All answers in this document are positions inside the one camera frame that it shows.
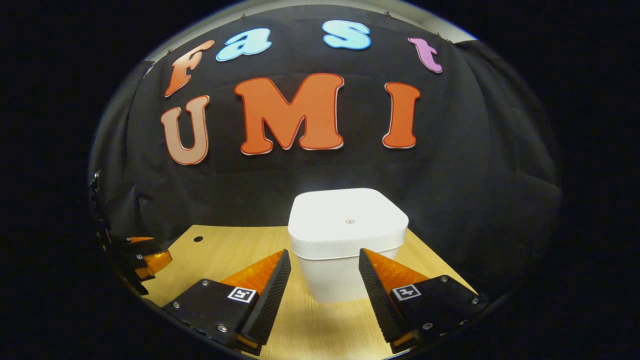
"black bracket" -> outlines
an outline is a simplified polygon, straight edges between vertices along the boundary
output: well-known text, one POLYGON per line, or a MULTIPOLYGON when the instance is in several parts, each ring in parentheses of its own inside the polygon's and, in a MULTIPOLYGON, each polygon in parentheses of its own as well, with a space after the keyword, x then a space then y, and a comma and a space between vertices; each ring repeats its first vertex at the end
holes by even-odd
POLYGON ((394 353, 438 341, 473 320, 489 304, 486 296, 476 295, 447 275, 393 289, 389 295, 414 329, 413 341, 391 343, 394 353))
POLYGON ((251 347, 239 337, 258 299, 255 290, 202 279, 163 309, 207 339, 259 355, 262 345, 251 347))
POLYGON ((94 221, 97 223, 98 241, 107 254, 108 259, 113 264, 115 270, 124 279, 125 283, 140 295, 147 295, 149 292, 142 285, 142 281, 153 279, 154 276, 148 276, 140 279, 135 269, 147 267, 147 263, 143 260, 143 256, 151 255, 162 250, 153 240, 141 241, 139 243, 128 243, 125 238, 117 238, 109 233, 109 218, 104 212, 101 205, 100 193, 100 175, 101 171, 93 175, 93 179, 89 183, 89 202, 90 209, 94 221))

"foam letter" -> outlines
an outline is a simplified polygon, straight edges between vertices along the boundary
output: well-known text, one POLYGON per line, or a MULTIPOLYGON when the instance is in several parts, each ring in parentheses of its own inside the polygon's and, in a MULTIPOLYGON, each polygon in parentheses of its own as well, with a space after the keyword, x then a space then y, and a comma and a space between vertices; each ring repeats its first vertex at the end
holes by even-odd
POLYGON ((436 64, 433 59, 433 55, 438 54, 436 49, 433 49, 429 44, 427 44, 426 40, 421 38, 409 38, 409 42, 415 45, 416 50, 418 50, 418 57, 427 69, 435 72, 436 74, 442 72, 442 66, 440 64, 436 64))
POLYGON ((218 61, 229 61, 244 55, 255 55, 269 49, 271 42, 268 41, 269 29, 260 28, 240 33, 225 42, 225 47, 220 50, 216 59, 218 61))
POLYGON ((323 37, 330 47, 362 50, 371 45, 371 39, 366 35, 371 33, 369 28, 359 22, 330 20, 322 25, 322 30, 330 34, 323 37))
POLYGON ((204 108, 208 103, 209 96, 203 95, 187 102, 185 106, 185 109, 191 114, 191 126, 193 127, 193 146, 190 149, 182 146, 180 141, 180 130, 178 129, 180 108, 167 110, 160 118, 164 126, 166 148, 175 162, 182 165, 195 165, 207 156, 209 139, 207 137, 204 108))
POLYGON ((200 59, 202 59, 201 51, 207 50, 212 46, 213 40, 209 40, 190 52, 182 55, 178 60, 175 60, 172 65, 173 72, 171 74, 171 81, 169 82, 169 87, 164 93, 165 97, 173 95, 174 92, 178 91, 181 87, 186 85, 187 82, 189 82, 191 75, 187 74, 187 69, 195 69, 200 63, 200 59))
POLYGON ((344 79, 335 74, 311 74, 302 82, 291 103, 269 78, 238 84, 236 94, 243 98, 246 131, 246 141, 240 150, 245 155, 266 154, 272 150, 273 142, 264 136, 264 124, 269 126, 280 146, 289 150, 302 120, 305 134, 300 138, 300 147, 306 150, 342 147, 335 113, 338 89, 343 84, 344 79))
POLYGON ((409 149, 415 146, 413 113, 420 91, 402 83, 386 83, 385 90, 391 95, 391 122, 382 144, 392 149, 409 149))

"blue letter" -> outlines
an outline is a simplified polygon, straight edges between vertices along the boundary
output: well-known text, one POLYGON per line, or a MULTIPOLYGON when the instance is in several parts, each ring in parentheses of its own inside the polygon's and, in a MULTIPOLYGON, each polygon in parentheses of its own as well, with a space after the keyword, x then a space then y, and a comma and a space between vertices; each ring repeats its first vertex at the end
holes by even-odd
POLYGON ((322 30, 331 34, 324 36, 324 42, 336 49, 362 50, 371 45, 371 39, 366 35, 370 33, 369 28, 359 22, 330 20, 322 25, 322 30))
POLYGON ((271 42, 267 41, 270 33, 271 31, 269 29, 264 28, 240 33, 225 42, 225 45, 228 46, 220 50, 216 59, 218 61, 228 61, 242 54, 255 55, 261 53, 271 46, 271 42))

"pink letter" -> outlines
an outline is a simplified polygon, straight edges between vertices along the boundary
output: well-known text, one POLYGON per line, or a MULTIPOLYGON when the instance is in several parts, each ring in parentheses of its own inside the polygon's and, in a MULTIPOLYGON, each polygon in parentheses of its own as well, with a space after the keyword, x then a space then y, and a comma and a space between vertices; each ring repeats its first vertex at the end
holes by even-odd
POLYGON ((415 45, 418 50, 418 57, 420 61, 427 67, 427 69, 439 74, 442 72, 442 66, 436 64, 433 60, 433 55, 437 55, 436 49, 433 49, 424 39, 421 38, 409 38, 409 42, 415 45))

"letter m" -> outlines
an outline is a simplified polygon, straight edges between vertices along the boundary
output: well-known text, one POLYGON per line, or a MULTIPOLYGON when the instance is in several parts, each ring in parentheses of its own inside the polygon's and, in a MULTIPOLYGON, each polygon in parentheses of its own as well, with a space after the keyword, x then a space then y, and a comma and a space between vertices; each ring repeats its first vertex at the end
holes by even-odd
POLYGON ((287 102, 272 80, 256 78, 236 86, 244 102, 245 155, 267 154, 273 142, 264 136, 264 125, 280 146, 289 150, 305 121, 300 147, 306 150, 338 149, 344 143, 337 129, 336 101, 344 79, 335 74, 311 74, 287 102))

